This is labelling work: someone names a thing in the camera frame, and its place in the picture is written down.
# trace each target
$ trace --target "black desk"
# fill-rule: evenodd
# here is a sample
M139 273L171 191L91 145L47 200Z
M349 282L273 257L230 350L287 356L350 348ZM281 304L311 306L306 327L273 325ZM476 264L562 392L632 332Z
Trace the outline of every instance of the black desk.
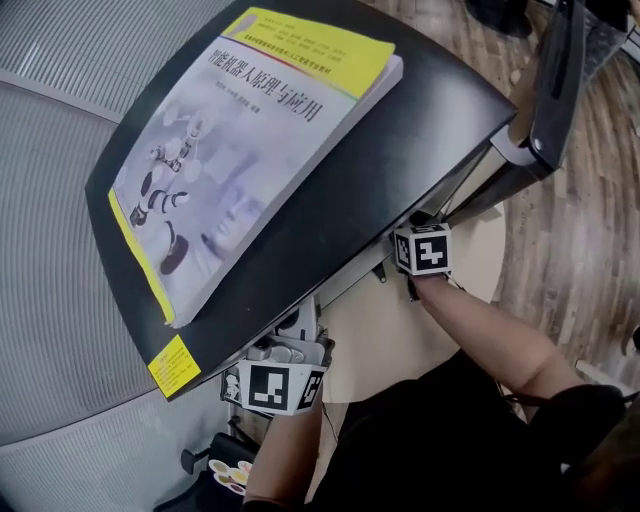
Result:
M330 23L396 44L404 78L338 144L271 220L196 319L179 333L202 370L222 370L256 336L425 198L434 211L465 166L515 115L480 75L419 32L354 0L236 0L164 66L131 107L86 185L105 273L145 363L175 336L108 205L148 119L195 58L249 6Z

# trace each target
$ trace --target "book title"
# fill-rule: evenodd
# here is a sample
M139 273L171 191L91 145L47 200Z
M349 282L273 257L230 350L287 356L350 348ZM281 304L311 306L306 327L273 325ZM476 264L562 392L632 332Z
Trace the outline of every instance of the book title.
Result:
M266 96L276 98L276 101L294 114L303 117L307 122L313 121L314 117L322 110L322 104L307 96L304 92L296 90L287 83L283 83L279 78L250 66L247 61L238 59L229 52L215 50L209 57L209 62L220 68L230 76L238 80L244 80L254 89L260 90ZM245 106L250 106L249 101L242 96L238 96L236 91L229 91L236 99ZM250 106L253 112L259 112L259 107Z

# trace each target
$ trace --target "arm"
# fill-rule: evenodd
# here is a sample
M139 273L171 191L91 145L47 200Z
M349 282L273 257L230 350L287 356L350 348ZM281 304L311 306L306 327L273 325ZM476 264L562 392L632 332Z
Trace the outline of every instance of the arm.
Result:
M321 425L322 388L310 411L273 419L251 468L245 503L262 500L287 508L304 503L318 458Z
M521 320L449 285L443 277L413 281L422 305L438 324L510 391L551 398L583 384L551 340Z

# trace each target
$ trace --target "wrist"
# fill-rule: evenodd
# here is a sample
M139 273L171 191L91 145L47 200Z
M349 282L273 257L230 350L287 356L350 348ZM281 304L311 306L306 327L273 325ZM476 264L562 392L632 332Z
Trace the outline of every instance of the wrist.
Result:
M412 276L418 296L421 300L429 300L434 294L437 294L443 286L449 286L447 278L442 274L431 276Z

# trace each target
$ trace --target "book cover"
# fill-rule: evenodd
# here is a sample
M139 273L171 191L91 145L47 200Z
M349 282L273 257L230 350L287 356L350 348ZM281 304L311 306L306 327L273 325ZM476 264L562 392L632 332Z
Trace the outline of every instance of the book cover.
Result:
M175 84L109 192L167 323L200 309L206 284L221 281L252 228L293 192L393 48L250 8Z

